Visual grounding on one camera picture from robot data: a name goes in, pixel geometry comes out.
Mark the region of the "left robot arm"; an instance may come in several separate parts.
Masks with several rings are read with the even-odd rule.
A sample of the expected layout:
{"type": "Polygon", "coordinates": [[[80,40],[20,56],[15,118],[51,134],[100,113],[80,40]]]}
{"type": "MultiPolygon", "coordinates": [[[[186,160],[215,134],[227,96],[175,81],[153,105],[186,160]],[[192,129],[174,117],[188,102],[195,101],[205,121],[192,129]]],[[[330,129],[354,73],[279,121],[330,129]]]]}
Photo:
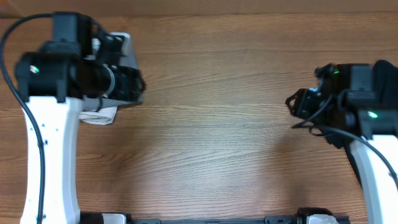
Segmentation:
{"type": "Polygon", "coordinates": [[[131,223],[126,213],[83,212],[76,193],[81,120],[108,124],[142,103],[146,84],[132,38],[75,12],[52,14],[52,39],[16,65],[28,139],[21,223],[131,223]]]}

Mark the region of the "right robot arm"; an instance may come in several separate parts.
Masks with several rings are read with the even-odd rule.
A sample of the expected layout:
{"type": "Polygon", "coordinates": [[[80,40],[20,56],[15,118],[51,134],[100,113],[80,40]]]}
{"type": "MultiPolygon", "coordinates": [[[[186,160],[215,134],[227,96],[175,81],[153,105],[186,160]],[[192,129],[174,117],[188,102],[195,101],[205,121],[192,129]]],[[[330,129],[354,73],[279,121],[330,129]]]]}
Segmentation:
{"type": "Polygon", "coordinates": [[[316,88],[285,101],[307,129],[343,148],[358,179],[369,223],[397,223],[397,67],[387,60],[329,63],[316,88]]]}

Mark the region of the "grey shorts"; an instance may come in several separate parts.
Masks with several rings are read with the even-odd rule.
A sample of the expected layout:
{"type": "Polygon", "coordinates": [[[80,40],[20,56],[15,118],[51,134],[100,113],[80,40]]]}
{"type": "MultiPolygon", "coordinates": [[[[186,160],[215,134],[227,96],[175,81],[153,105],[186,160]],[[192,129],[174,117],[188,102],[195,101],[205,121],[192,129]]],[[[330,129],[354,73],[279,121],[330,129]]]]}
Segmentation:
{"type": "MultiPolygon", "coordinates": [[[[138,68],[136,54],[134,52],[134,45],[131,40],[132,46],[132,67],[138,68]]],[[[138,98],[134,101],[121,101],[121,100],[112,100],[110,97],[102,97],[98,98],[87,98],[83,99],[83,111],[97,111],[98,109],[110,108],[114,106],[135,106],[141,104],[143,101],[142,93],[139,94],[138,98]]]]}

